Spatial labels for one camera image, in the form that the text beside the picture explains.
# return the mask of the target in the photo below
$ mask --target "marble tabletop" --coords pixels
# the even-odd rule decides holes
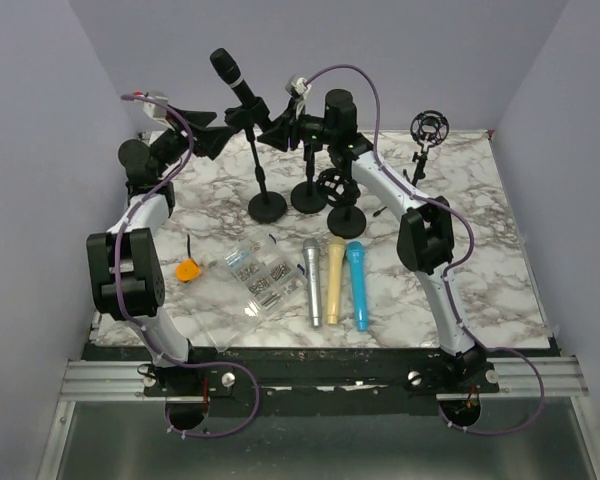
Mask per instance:
[[[267,186],[287,198],[304,180],[302,149],[280,153],[260,145]],[[397,171],[411,173],[416,145],[406,132],[380,136],[379,150]],[[444,195],[472,224],[476,250],[456,270],[456,284],[475,334],[488,346],[549,346],[538,303],[486,133],[452,132],[446,142],[433,149],[427,177],[418,187],[433,195]],[[326,152],[316,156],[316,172],[330,167]],[[295,211],[273,225],[256,224],[247,214],[247,204],[258,193],[253,160],[244,136],[232,139],[215,161],[193,158],[175,180],[177,206],[155,236],[155,245],[166,282],[165,309],[176,328],[194,346],[209,340],[187,307],[187,286],[175,278],[176,266],[186,258],[186,235],[192,239],[193,257],[203,253],[226,254],[247,236],[266,232],[278,239],[279,247],[292,260],[302,263],[302,242],[310,236],[327,239],[326,217],[330,208],[315,215]],[[313,329],[308,320],[306,294],[296,296],[278,314],[263,320],[251,332],[234,341],[247,347],[435,347],[436,328],[424,292],[415,276],[400,263],[396,253],[398,221],[387,210],[372,213],[382,205],[361,187],[358,201],[367,216],[367,229],[358,240],[365,246],[369,331],[360,333],[353,322],[349,269],[343,269],[341,321],[337,326]],[[467,248],[467,234],[454,219],[456,258]],[[323,289],[326,259],[321,264]],[[141,345],[123,322],[104,316],[96,343],[103,346]]]

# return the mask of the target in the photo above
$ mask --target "silver microphone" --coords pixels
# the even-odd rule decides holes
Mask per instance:
[[[309,296],[309,318],[313,327],[322,325],[322,302],[320,301],[320,247],[315,238],[302,244],[302,256],[307,269],[307,295]]]

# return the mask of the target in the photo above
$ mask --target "wall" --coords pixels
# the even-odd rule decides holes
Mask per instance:
[[[0,0],[0,479],[34,478],[92,311],[85,240],[133,132],[65,0]]]
[[[495,135],[549,321],[600,421],[600,0],[571,0]]]
[[[256,94],[279,113],[295,73],[334,63],[368,71],[383,101],[382,126],[408,128],[423,109],[454,128],[491,128],[502,116],[566,0],[71,0],[118,93],[157,89],[181,108],[219,113],[237,100],[209,54],[225,47]],[[351,89],[360,124],[375,110],[352,72],[316,81]],[[138,109],[138,126],[151,127]]]

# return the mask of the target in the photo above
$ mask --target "orange object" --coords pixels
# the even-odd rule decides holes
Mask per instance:
[[[190,282],[198,275],[200,275],[200,267],[193,258],[187,258],[176,268],[176,277],[183,283]]]

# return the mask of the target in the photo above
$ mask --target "black microphone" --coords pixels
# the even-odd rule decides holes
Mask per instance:
[[[233,93],[236,94],[240,103],[252,110],[253,121],[263,130],[266,131],[271,127],[269,120],[269,109],[264,105],[261,98],[256,97],[247,82],[242,78],[242,73],[229,52],[224,48],[219,48],[209,57],[213,68],[218,73],[218,76],[231,87]]]

